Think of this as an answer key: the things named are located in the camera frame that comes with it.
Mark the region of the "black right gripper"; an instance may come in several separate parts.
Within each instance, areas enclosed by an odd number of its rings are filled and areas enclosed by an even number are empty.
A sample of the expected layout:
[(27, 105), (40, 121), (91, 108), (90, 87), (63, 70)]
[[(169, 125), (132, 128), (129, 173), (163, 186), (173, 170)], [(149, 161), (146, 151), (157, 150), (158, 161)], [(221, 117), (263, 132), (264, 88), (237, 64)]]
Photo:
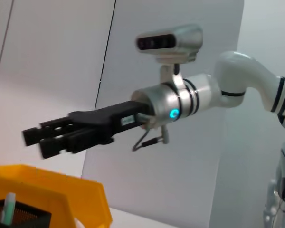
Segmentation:
[(115, 134), (143, 124), (138, 120), (138, 114), (153, 115), (154, 109), (149, 104), (126, 101), (94, 111), (71, 112), (68, 114), (71, 121), (88, 129), (41, 140), (42, 157), (48, 159), (63, 150), (76, 154), (97, 145), (111, 144)]

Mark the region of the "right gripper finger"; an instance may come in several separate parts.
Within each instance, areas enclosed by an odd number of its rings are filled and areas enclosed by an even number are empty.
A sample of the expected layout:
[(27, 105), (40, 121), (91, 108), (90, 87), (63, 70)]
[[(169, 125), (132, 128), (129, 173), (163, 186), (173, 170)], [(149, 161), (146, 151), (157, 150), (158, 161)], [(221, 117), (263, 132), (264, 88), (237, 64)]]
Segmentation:
[(41, 140), (72, 133), (83, 127), (83, 124), (75, 123), (69, 117), (63, 117), (40, 123), (39, 128), (26, 129), (22, 131), (22, 137), (25, 145), (31, 146), (39, 143)]

